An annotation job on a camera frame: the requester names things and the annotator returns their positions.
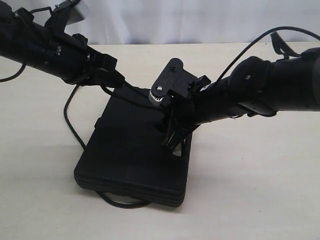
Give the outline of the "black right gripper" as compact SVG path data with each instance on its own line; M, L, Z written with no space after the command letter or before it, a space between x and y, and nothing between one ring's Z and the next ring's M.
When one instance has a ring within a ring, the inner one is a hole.
M190 157L193 131L200 126L192 122L196 111L196 91L211 83L206 75L170 74L160 78L161 103L166 110L162 121L165 132L162 145L173 152L180 144L181 158Z

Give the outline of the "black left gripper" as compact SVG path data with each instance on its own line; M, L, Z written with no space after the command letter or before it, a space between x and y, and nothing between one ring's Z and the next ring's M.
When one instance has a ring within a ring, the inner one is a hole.
M85 37L75 34L71 42L59 41L55 51L46 50L44 72L69 85L122 88L125 77L116 70L117 59L87 45Z

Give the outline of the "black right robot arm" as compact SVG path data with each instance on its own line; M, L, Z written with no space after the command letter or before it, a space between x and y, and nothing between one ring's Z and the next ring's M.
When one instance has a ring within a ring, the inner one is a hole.
M320 109L320 50L310 48L275 62L251 56L230 74L211 82L187 72L172 58L158 78L171 97L163 145L172 151L200 125L247 115L274 117L278 112Z

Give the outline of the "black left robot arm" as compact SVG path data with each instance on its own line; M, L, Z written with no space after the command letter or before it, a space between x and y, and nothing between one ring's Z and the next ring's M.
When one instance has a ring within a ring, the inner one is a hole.
M116 69L117 59L88 45L80 33L69 35L67 25L80 22L89 12L82 0L65 0L55 8L47 7L49 19L44 25L34 14L45 8L13 10L0 3L0 55L61 78L66 84L121 88L125 77Z

